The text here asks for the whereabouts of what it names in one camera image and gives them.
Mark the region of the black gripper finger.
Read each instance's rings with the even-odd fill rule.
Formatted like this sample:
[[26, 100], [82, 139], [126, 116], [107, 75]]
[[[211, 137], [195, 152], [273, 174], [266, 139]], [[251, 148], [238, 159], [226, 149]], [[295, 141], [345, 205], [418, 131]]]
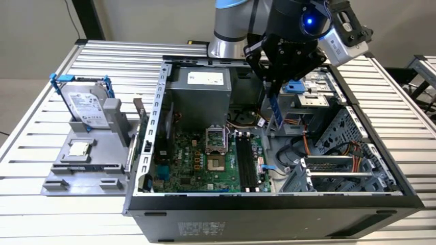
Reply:
[[263, 82], [270, 83], [267, 95], [277, 95], [281, 87], [275, 66], [269, 62], [267, 66], [261, 63], [262, 41], [243, 47], [245, 61], [255, 76]]
[[301, 79], [314, 68], [317, 68], [326, 60], [326, 56], [321, 49], [303, 55], [294, 55], [285, 63], [281, 71], [279, 82], [286, 83], [289, 80]]

